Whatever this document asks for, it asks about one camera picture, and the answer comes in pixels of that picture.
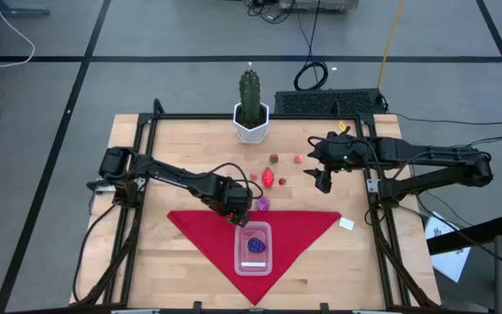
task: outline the gray floor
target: gray floor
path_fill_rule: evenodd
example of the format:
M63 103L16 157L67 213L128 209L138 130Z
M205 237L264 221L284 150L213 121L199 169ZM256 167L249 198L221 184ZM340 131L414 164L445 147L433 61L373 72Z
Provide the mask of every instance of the gray floor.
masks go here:
M10 21L37 45L37 56L82 56L102 0L47 3L51 7L49 17ZM502 36L502 1L485 3ZM314 53L382 55L396 7L396 0L362 0L357 10L347 14L323 13ZM221 0L112 0L94 55L307 54L295 15L283 24L269 25L248 17L246 11L241 2ZM309 32L313 15L302 14L302 21ZM29 46L2 21L0 38L0 56L29 52ZM407 0L390 54L497 57L499 50L475 1ZM156 97L169 113L228 113L238 99L237 80L249 66L247 62L90 64L7 311L67 305L88 219L90 195L85 183L97 175L114 114L150 111ZM251 66L261 76L262 101L274 108L275 92L293 89L294 76L302 63ZM323 88L373 87L377 83L377 63L328 66L335 70ZM79 63L64 62L0 69L0 285L78 68ZM502 64L391 63L386 69L383 93L392 112L411 117L502 120ZM502 126L427 124L401 119L401 127L405 139L419 144L453 145L502 135ZM493 155L496 176L491 185L435 191L472 223L502 215L502 142L480 148ZM438 201L424 198L424 202L458 222ZM478 252L471 254L469 263L485 269L484 262L479 261L484 258L481 256ZM480 275L466 271L462 280ZM444 296L452 294L447 279L441 277L438 281ZM457 304L454 297L445 299L448 304Z

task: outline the yellow cable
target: yellow cable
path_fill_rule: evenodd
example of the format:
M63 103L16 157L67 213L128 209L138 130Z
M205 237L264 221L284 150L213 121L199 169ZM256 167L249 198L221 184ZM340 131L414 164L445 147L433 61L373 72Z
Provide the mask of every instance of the yellow cable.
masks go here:
M387 47L384 49L383 62L381 63L381 70L379 71L379 79L376 82L376 88L381 89L381 83L383 82L384 76L384 66L387 63L387 55L389 54L390 43L392 43L392 38L394 37L394 32L397 30L398 19L400 18L400 13L402 12L402 7L404 5L404 0L400 0L398 4L397 14L394 16L394 22L392 22L392 28L390 29L389 38L387 39Z

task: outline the cactus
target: cactus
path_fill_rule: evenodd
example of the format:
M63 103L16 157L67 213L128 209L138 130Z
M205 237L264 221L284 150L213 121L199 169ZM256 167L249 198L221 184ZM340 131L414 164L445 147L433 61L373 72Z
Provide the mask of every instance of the cactus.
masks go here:
M261 84L253 70L247 70L240 79L241 114L240 123L244 126L259 126L261 121Z

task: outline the white paper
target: white paper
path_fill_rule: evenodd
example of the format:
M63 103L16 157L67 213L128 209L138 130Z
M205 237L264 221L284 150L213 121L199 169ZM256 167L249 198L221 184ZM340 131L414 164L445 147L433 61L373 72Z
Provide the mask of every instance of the white paper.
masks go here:
M243 267L265 267L266 263L252 263L252 262L242 262L241 266Z
M354 228L354 222L350 219L346 219L344 217L340 218L338 225L344 229L352 230Z
M433 214L444 219L436 212L433 212ZM444 235L449 232L452 232L452 228L445 225L435 217L430 217L429 221L425 225L425 239L431 239L434 236ZM431 263L433 264L434 269L438 270L443 275L449 277L453 282L457 283L460 279L460 275L462 275L466 259L468 259L468 253L470 253L470 248L463 248L458 251L437 254L431 257Z

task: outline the white card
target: white card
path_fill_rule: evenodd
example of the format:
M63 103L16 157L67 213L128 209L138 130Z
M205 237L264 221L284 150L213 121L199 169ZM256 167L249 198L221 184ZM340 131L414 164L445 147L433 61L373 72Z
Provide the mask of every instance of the white card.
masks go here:
M344 217L340 218L338 225L344 229L352 230L354 228L354 222L350 219L346 219Z

